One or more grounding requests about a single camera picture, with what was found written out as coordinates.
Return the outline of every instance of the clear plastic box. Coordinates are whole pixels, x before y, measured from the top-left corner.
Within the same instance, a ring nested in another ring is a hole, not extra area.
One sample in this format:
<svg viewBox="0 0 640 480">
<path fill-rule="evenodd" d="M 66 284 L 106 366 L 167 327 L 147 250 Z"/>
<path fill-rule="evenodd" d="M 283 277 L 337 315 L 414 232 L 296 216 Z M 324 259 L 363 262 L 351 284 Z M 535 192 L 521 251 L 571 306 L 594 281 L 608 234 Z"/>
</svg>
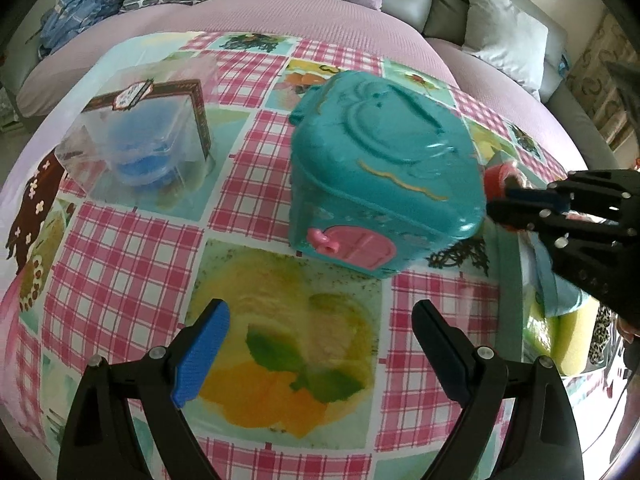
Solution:
<svg viewBox="0 0 640 480">
<path fill-rule="evenodd" d="M 212 55 L 117 72 L 74 121 L 56 156 L 88 197 L 171 209 L 213 164 L 204 109 L 218 102 Z"/>
</svg>

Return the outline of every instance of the pink door handle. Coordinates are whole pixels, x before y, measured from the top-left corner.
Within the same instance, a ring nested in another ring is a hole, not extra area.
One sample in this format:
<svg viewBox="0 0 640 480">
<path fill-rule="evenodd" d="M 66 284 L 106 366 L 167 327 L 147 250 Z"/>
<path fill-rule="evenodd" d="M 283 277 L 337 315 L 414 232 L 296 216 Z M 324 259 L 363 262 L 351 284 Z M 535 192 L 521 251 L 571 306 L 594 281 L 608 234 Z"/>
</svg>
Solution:
<svg viewBox="0 0 640 480">
<path fill-rule="evenodd" d="M 331 240 L 320 229 L 310 228 L 306 232 L 306 241 L 320 254 L 334 256 L 340 250 L 340 244 Z"/>
</svg>

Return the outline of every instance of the curtain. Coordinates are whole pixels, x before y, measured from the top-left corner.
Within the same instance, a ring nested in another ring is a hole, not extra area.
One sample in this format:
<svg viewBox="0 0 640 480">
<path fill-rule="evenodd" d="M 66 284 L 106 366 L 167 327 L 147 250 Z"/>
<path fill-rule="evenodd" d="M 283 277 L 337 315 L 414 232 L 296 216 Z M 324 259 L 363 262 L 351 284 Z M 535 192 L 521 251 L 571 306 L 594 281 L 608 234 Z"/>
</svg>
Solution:
<svg viewBox="0 0 640 480">
<path fill-rule="evenodd" d="M 637 62 L 638 54 L 616 19 L 605 13 L 567 76 L 567 84 L 612 150 L 634 134 L 604 62 Z"/>
</svg>

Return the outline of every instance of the sofa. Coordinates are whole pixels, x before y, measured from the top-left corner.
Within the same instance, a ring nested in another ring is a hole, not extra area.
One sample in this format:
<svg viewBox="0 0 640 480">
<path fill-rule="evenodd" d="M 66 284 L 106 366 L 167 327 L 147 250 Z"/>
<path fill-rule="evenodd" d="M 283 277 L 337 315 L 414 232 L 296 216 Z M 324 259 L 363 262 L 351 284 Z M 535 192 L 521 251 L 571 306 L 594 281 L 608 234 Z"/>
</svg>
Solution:
<svg viewBox="0 0 640 480">
<path fill-rule="evenodd" d="M 347 46 L 404 62 L 457 86 L 529 133 L 568 170 L 619 167 L 558 75 L 566 31 L 529 0 L 512 1 L 549 30 L 542 102 L 501 72 L 462 52 L 468 0 L 383 0 L 382 15 L 364 9 L 368 11 L 364 18 L 360 17 L 364 10 L 353 9 L 353 4 L 332 6 L 325 0 L 209 0 L 193 7 L 163 4 L 112 16 L 38 63 L 38 38 L 34 33 L 40 16 L 54 1 L 37 1 L 8 41 L 6 62 L 0 68 L 0 81 L 32 131 L 102 54 L 133 36 L 184 30 L 249 30 L 251 25 L 255 32 L 304 32 L 307 37 L 325 39 L 325 29 L 337 27 L 335 34 L 330 34 L 336 43 L 355 41 Z M 325 15 L 319 16 L 323 6 L 332 7 L 330 17 L 326 9 Z M 274 18 L 275 12 L 281 15 Z M 296 23 L 289 26 L 287 20 Z M 346 30 L 347 23 L 354 29 L 363 27 L 362 20 L 370 22 L 367 30 Z M 334 27 L 333 22 L 341 23 Z M 409 44 L 410 50 L 416 51 L 411 55 L 406 50 Z"/>
</svg>

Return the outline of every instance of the pink toy door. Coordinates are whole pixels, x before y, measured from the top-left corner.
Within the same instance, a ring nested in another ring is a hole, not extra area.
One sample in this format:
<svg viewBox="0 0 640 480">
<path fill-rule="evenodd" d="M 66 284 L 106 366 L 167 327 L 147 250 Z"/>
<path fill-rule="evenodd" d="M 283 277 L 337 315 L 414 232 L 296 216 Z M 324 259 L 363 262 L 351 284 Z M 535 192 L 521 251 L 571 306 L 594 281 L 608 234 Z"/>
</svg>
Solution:
<svg viewBox="0 0 640 480">
<path fill-rule="evenodd" d="M 362 227 L 337 225 L 324 233 L 309 229 L 307 240 L 320 254 L 368 270 L 375 270 L 396 256 L 396 246 L 389 238 Z"/>
</svg>

